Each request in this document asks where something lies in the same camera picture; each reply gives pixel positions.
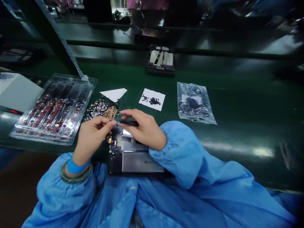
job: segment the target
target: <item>bracelet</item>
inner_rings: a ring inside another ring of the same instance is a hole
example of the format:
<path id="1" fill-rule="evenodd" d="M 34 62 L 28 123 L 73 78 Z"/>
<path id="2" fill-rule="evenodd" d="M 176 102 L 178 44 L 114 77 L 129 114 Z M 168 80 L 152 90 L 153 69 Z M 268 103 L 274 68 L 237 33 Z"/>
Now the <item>bracelet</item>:
<path id="1" fill-rule="evenodd" d="M 88 166 L 88 164 L 91 161 L 91 158 L 89 159 L 89 161 L 86 164 L 79 166 L 74 163 L 73 157 L 71 157 L 70 160 L 67 162 L 66 168 L 70 173 L 73 173 L 73 174 L 81 173 Z"/>
<path id="2" fill-rule="evenodd" d="M 92 163 L 90 163 L 89 169 L 84 174 L 82 174 L 80 177 L 77 177 L 77 178 L 70 178 L 65 174 L 65 167 L 66 167 L 67 162 L 68 161 L 66 161 L 60 169 L 60 177 L 63 180 L 63 182 L 65 182 L 67 184 L 78 184 L 78 183 L 84 182 L 86 179 L 88 179 L 88 177 L 92 173 L 93 165 L 92 165 Z"/>

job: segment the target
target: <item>white machine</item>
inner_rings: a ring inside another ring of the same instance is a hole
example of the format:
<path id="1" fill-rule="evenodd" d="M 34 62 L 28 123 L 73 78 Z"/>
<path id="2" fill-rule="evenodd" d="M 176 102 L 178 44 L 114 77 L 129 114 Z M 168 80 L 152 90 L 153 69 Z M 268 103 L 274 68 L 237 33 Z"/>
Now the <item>white machine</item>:
<path id="1" fill-rule="evenodd" d="M 41 87 L 18 73 L 0 73 L 0 111 L 23 113 L 31 108 L 43 91 Z"/>

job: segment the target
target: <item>blue sleeve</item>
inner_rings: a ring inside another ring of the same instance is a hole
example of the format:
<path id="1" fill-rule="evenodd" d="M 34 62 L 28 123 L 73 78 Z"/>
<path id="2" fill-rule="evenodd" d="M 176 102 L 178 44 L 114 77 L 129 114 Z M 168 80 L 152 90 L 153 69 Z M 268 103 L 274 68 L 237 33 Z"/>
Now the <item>blue sleeve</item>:
<path id="1" fill-rule="evenodd" d="M 39 199 L 25 227 L 79 227 L 95 195 L 91 173 L 82 183 L 67 184 L 60 169 L 73 153 L 62 154 L 43 175 L 37 186 Z"/>
<path id="2" fill-rule="evenodd" d="M 219 209 L 228 227 L 287 227 L 296 222 L 245 167 L 210 155 L 189 127 L 170 121 L 160 128 L 167 144 L 162 151 L 150 149 L 150 155 L 175 175 L 181 188 Z"/>

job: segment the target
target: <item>plastic bag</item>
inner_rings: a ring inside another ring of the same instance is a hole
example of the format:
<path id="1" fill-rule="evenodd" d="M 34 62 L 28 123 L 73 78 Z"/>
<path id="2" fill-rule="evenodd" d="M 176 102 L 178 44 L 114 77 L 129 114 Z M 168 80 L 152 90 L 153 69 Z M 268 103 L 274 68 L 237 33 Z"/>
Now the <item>plastic bag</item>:
<path id="1" fill-rule="evenodd" d="M 181 119 L 217 125 L 206 87 L 178 82 L 177 104 L 178 115 Z"/>

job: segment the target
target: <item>green workbench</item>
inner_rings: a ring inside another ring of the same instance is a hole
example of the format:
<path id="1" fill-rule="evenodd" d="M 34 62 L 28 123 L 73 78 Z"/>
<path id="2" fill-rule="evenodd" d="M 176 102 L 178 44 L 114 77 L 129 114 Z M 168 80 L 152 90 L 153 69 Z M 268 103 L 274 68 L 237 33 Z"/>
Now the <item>green workbench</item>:
<path id="1" fill-rule="evenodd" d="M 98 79 L 91 102 L 101 98 L 101 91 L 126 88 L 128 91 L 120 99 L 123 108 L 140 109 L 154 116 L 158 124 L 181 121 L 195 132 L 210 154 L 224 161 L 241 163 L 263 186 L 302 191 L 304 93 L 297 84 L 276 79 L 273 74 L 289 63 L 177 54 L 176 76 L 170 79 L 145 73 L 146 52 L 111 49 L 111 53 L 107 60 L 78 59 L 84 74 Z M 57 59 L 13 70 L 47 77 L 53 73 L 68 73 Z M 207 87 L 218 125 L 179 119 L 177 82 Z M 166 95 L 162 111 L 138 103 L 144 88 Z M 9 137 L 18 118 L 11 113 L 1 114 L 0 145 L 52 154 L 74 151 L 77 139 L 67 147 Z M 287 143 L 296 161 L 295 167 L 287 169 L 280 142 Z M 106 156 L 103 145 L 94 159 L 106 162 Z"/>

